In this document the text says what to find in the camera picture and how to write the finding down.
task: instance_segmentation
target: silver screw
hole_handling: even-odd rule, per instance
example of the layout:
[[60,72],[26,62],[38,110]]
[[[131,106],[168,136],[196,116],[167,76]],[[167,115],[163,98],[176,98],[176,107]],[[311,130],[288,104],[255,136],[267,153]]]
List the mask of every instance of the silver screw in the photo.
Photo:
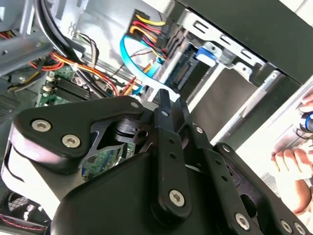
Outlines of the silver screw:
[[175,206],[182,207],[185,205],[185,198],[181,192],[173,189],[170,191],[170,200],[175,204]]
[[164,116],[168,116],[168,113],[167,112],[165,112],[165,111],[161,111],[161,113],[164,115]]
[[35,120],[31,123],[31,126],[34,130],[40,131],[40,132],[46,132],[51,129],[51,124],[46,120]]
[[248,220],[240,213],[235,214],[235,218],[240,227],[248,231],[250,229],[250,224]]
[[295,226],[295,228],[299,231],[299,233],[300,233],[301,235],[306,235],[305,230],[303,229],[303,227],[302,227],[300,224],[298,224],[297,222],[295,222],[295,223],[294,223],[294,226]]
[[230,152],[230,149],[229,149],[226,145],[223,145],[223,149],[224,149],[227,153]]
[[271,78],[276,78],[277,76],[278,76],[277,71],[272,72],[272,74],[270,75]]
[[132,102],[131,105],[132,105],[133,107],[135,107],[135,108],[139,108],[139,105],[138,105],[137,103],[135,103],[135,102]]
[[62,143],[68,148],[77,148],[80,145],[80,139],[75,135],[66,135],[63,136]]
[[289,225],[285,220],[281,220],[280,222],[281,222],[283,228],[284,228],[288,233],[292,234],[292,229],[291,229],[290,225]]
[[196,130],[197,130],[199,133],[201,133],[201,134],[203,133],[203,130],[202,130],[200,127],[198,127],[198,126],[196,127]]

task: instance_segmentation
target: black cable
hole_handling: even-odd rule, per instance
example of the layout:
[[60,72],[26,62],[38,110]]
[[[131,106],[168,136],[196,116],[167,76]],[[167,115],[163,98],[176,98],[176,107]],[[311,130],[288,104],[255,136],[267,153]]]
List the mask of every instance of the black cable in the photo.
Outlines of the black cable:
[[51,32],[53,33],[53,35],[58,39],[58,41],[60,41],[60,43],[62,45],[65,46],[65,50],[67,52],[67,55],[70,56],[70,58],[76,62],[79,63],[80,60],[77,57],[76,53],[74,52],[74,50],[71,48],[71,46],[69,45],[68,40],[66,39],[66,37],[64,37],[64,35],[60,32],[60,30],[58,29],[57,25],[55,24],[54,20],[51,17],[51,14],[48,10],[47,4],[45,0],[41,0],[41,7],[42,7],[42,11],[43,11],[43,15],[44,15],[44,19],[46,21],[46,23],[48,24]]
[[[42,31],[44,32],[44,34],[46,35],[46,37],[51,41],[51,43],[54,45],[54,47],[60,51],[60,53],[73,60],[74,62],[76,63],[81,63],[79,58],[77,57],[77,55],[75,54],[74,52],[74,55],[71,53],[71,50],[72,48],[71,47],[66,47],[66,45],[63,45],[60,40],[53,34],[53,32],[51,31],[51,29],[47,26],[48,22],[46,22],[46,18],[45,18],[45,15],[44,15],[44,12],[43,12],[43,8],[44,6],[41,4],[41,0],[34,0],[34,8],[35,8],[35,15],[36,15],[36,18],[37,18],[37,21],[39,23],[39,26],[41,27]],[[63,37],[64,36],[61,34],[61,32],[56,29],[56,25],[54,24],[54,22],[50,21],[49,22],[49,26],[51,28],[54,29],[54,32],[58,33],[58,36],[59,37]],[[77,70],[76,71],[77,75],[82,79],[84,80],[86,83],[89,83],[89,86],[90,88],[99,96],[99,97],[110,97],[110,95],[105,92],[104,90],[102,90],[96,83],[95,81],[93,80],[93,78],[86,72],[83,72],[81,70]]]
[[298,136],[299,138],[301,138],[303,140],[308,140],[310,138],[310,137],[303,137],[303,136],[299,135],[299,133],[298,133],[299,131],[300,131],[299,129],[296,129],[296,131],[295,131],[296,136]]
[[99,55],[100,55],[100,51],[99,51],[99,49],[98,49],[98,46],[97,46],[97,43],[91,38],[91,37],[89,37],[87,34],[83,34],[83,33],[79,33],[80,35],[82,35],[82,39],[85,41],[85,42],[87,42],[88,44],[90,44],[90,43],[92,43],[94,46],[95,46],[95,48],[96,48],[96,64],[97,64],[97,62],[98,62],[98,60],[99,60]]

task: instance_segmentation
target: finger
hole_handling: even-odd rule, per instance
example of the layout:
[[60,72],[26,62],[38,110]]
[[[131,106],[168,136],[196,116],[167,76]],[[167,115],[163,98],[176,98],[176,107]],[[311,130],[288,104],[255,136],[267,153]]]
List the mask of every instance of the finger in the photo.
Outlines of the finger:
[[307,104],[307,103],[310,103],[312,101],[313,101],[313,94],[311,94],[311,95],[309,95],[309,96],[307,96],[307,97],[302,99],[302,103],[303,104]]
[[299,107],[299,110],[304,112],[304,113],[312,112],[313,111],[313,102],[309,102],[309,103],[301,105]]
[[295,159],[298,162],[301,172],[310,178],[313,174],[312,163],[309,161],[307,154],[302,149],[296,149],[294,151]]
[[284,154],[282,152],[276,153],[275,159],[279,168],[279,172],[288,172],[288,168],[284,160]]
[[295,175],[301,173],[298,162],[291,150],[284,151],[284,160],[289,172],[292,172]]
[[275,176],[279,172],[279,167],[277,165],[275,155],[272,156],[270,162],[271,162],[271,164],[270,164],[270,172],[272,173],[272,175]]

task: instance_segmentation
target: ventilation grille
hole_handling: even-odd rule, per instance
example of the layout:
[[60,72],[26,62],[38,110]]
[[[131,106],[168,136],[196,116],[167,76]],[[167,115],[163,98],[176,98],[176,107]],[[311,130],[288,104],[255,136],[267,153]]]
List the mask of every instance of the ventilation grille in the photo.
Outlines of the ventilation grille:
[[0,123],[3,122],[7,115],[10,115],[20,102],[9,97],[9,94],[0,94]]

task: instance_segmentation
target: cable bundle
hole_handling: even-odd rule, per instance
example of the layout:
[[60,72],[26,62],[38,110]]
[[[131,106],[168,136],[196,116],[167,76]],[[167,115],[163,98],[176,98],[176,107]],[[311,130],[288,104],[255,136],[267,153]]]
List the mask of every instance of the cable bundle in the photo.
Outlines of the cable bundle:
[[[34,8],[35,8],[35,15],[38,21],[38,24],[41,30],[44,32],[46,37],[50,40],[50,42],[54,45],[54,47],[63,55],[67,57],[68,60],[74,63],[74,65],[84,66],[83,62],[77,57],[73,48],[69,45],[68,40],[64,35],[59,31],[58,27],[56,26],[55,22],[53,21],[48,7],[46,5],[45,0],[34,0]],[[102,90],[97,83],[95,82],[94,78],[86,71],[82,70],[78,66],[74,67],[76,74],[86,82],[86,85],[93,90],[97,96],[103,97],[110,97],[110,95]]]
[[160,27],[165,25],[165,22],[153,22],[142,18],[140,15],[135,15],[138,20],[133,21],[129,28],[130,34],[134,34],[135,30],[143,33],[142,40],[148,45],[153,53],[160,59],[166,59],[166,51],[155,47],[157,37],[161,33]]

